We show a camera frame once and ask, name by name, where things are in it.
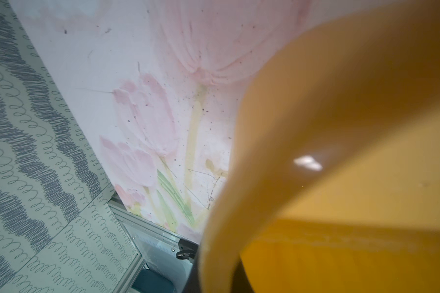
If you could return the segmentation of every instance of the metal frame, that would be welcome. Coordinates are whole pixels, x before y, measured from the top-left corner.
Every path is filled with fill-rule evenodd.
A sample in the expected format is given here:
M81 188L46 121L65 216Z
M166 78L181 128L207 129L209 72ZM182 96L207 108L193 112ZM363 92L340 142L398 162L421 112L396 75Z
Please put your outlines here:
M153 224L150 221L128 212L123 203L117 197L111 198L108 204L112 210L112 213L114 213L119 221L131 226L135 226L138 230L143 231L158 240L172 244L173 247L178 247L179 240L185 239L177 233L169 231L168 229Z
M112 213L115 215L116 219L121 223L124 232L130 237L130 241L132 245L137 249L130 233L125 228L125 225L132 226L136 230L145 233L146 235L153 237L159 241L169 244L173 249L178 248L178 242L180 239L185 239L179 234L176 234L172 231L165 229L164 227L153 224L150 221L142 219L129 211L126 210L124 204L120 200L120 198L115 194L108 202L109 207L111 208ZM123 278L120 280L119 284L116 286L113 293L125 293L132 286L136 277L143 269L144 265L147 265L147 261L141 255L139 249L137 249L139 254L135 257L134 261L132 261L131 265L126 270Z
M121 225L121 227L124 229L124 232L126 233L127 237L129 237L129 233L127 232L127 229L124 227L124 225ZM116 288L112 291L112 293L125 293L129 288L134 284L135 279L137 278L140 271L143 269L143 266L145 266L145 259L141 255L140 251L138 250L137 246L134 244L132 239L130 239L130 243L132 246L137 250L137 255L135 256L134 260L130 263L129 267L127 268L126 272L120 279L119 283L117 283Z

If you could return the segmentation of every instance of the green leaf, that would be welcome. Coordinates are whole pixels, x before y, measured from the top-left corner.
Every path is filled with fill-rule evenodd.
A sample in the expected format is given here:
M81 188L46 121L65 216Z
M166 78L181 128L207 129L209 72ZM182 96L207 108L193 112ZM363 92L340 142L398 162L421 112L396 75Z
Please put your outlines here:
M173 187L173 185L169 182L169 180L158 171L158 182L163 187L163 189L169 194L172 200L175 202L176 206L182 212L182 214L186 217L189 224L192 226L194 224L194 216L190 210L190 207L184 202L179 191Z
M161 209L163 210L163 213L165 214L166 221L168 222L168 227L171 231L176 232L176 227L178 226L178 221L176 220L176 217L171 210L171 208L168 206L168 204L165 202L165 199L161 195L161 193L157 189L158 199L160 199L161 202Z

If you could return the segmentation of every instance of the scratch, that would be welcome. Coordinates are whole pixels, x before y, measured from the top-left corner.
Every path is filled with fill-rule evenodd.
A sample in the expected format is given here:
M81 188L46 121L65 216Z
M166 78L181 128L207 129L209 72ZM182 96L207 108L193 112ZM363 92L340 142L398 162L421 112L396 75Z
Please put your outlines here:
M105 94L113 94L114 93L113 91L98 91L98 90L91 90L91 89L86 89L86 88L76 88L76 89L78 89L78 90L86 90L86 91L102 92L102 93L105 93Z
M168 167L168 165L166 165L165 160L161 160L161 162L163 163L163 165L171 172L171 174L173 174L173 176L178 179L178 177L176 176L176 174L173 173L173 171L171 171L171 169Z
M191 194L200 202L200 204L204 207L204 208L206 208L206 209L209 209L209 208L207 208L201 201L200 201L200 199L198 199L197 198L197 196L190 190L190 189L188 189L188 187L186 186L186 184L183 184L184 185L184 187L186 187L186 189L189 191L189 192L191 192Z
M201 173L201 174L204 174L204 175L210 176L210 177L212 177L213 179L216 179L215 177L213 177L212 175L210 175L210 174L208 174L208 173L204 173L204 172L200 172L200 171L196 171L196 170L192 170L192 169L188 169L188 171L190 171L190 172L196 172L196 173Z
M218 177L218 178L217 178L217 181L213 184L212 192L210 193L210 195L213 194L213 190L215 189L215 185L217 185L217 182L218 182L219 180L220 180L220 177Z

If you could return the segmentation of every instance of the pink flower painting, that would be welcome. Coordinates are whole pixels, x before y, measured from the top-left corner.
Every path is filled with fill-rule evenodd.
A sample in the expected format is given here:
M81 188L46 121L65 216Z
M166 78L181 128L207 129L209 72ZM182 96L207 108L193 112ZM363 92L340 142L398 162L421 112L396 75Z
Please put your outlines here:
M120 179L136 186L150 187L155 184L155 163L148 153L123 143L116 145L101 136L99 138L106 161Z
M200 84L231 84L255 74L297 37L310 0L154 0L160 25Z
M178 146L175 119L165 89L151 74L143 74L137 83L125 82L114 90L117 114L137 139L166 156Z
M120 185L116 184L116 192L121 198L123 204L127 207L138 203L140 206L146 205L145 196L141 195L137 190L129 189L125 191Z

